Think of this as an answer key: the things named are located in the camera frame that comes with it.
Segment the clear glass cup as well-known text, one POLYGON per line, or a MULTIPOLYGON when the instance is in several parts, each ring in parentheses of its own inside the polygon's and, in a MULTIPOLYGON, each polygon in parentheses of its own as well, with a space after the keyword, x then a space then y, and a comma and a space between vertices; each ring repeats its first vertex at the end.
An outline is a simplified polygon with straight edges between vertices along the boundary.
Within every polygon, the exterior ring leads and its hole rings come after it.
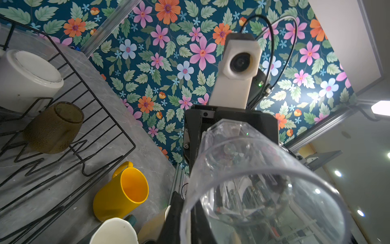
POLYGON ((180 219, 182 244, 346 244, 329 183, 245 122, 202 133, 180 219))

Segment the olive green glass cup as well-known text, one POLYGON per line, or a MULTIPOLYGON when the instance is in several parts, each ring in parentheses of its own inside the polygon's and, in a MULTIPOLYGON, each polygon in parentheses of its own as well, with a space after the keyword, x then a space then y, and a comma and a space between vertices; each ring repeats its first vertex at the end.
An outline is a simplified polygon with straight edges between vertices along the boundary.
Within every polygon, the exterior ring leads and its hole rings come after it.
POLYGON ((57 154, 76 138, 84 121, 83 111, 69 102, 58 102, 36 116, 23 130, 23 139, 33 150, 57 154))

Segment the yellow mug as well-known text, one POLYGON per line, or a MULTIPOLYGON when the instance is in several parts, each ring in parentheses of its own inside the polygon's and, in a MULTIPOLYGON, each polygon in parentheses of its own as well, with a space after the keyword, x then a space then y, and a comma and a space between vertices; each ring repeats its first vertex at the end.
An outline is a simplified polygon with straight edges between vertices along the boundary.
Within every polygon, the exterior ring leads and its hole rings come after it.
POLYGON ((95 195, 93 213, 101 222, 111 218, 123 219, 143 204, 148 196, 149 184, 145 175, 132 162, 126 161, 95 195))

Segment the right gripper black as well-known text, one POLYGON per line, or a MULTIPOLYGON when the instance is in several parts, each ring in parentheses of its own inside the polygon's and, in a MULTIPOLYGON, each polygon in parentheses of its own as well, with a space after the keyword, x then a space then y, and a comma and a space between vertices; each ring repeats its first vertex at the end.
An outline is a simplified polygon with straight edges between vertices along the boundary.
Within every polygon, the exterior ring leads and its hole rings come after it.
POLYGON ((279 144, 278 121, 271 114, 249 109, 194 105, 184 113, 183 153, 190 170, 199 152, 202 133, 222 119, 249 123, 268 139, 279 144))

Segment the cream mug green outside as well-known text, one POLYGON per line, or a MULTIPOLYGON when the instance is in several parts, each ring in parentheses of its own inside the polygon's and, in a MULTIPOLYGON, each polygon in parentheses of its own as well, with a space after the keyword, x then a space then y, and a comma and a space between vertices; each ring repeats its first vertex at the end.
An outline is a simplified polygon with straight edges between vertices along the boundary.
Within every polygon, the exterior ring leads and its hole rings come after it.
POLYGON ((92 236, 86 241, 87 244, 138 244, 137 233, 134 225, 137 219, 129 215, 124 219, 111 218, 104 221, 92 236))

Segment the white mug red inside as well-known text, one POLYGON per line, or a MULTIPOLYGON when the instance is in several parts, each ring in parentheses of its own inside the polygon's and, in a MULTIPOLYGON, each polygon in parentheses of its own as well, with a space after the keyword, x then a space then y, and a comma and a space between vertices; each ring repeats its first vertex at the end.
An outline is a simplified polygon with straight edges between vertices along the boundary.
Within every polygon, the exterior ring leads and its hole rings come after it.
POLYGON ((50 62, 40 56, 9 49, 1 56, 1 107, 13 112, 34 113, 44 109, 64 80, 50 62))

